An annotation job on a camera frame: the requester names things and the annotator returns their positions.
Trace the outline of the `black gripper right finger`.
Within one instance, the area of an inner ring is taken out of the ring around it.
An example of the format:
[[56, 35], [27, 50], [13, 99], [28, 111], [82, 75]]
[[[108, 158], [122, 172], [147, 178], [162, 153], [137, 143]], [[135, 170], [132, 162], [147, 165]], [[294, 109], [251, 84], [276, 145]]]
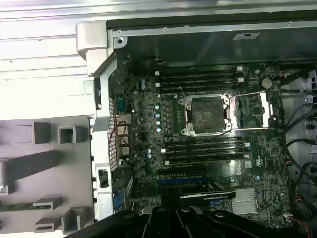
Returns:
[[185, 206], [180, 193], [172, 192], [174, 235], [182, 238], [270, 238], [272, 230], [225, 210], [204, 214], [197, 207]]

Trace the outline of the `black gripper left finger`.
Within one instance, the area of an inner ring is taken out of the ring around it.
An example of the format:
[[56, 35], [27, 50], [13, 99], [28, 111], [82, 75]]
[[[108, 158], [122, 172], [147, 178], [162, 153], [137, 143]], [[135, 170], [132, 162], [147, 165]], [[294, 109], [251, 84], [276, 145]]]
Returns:
[[160, 195], [160, 206], [144, 208], [141, 215], [123, 210], [99, 220], [68, 238], [163, 238], [168, 236], [170, 215], [175, 201], [172, 191]]

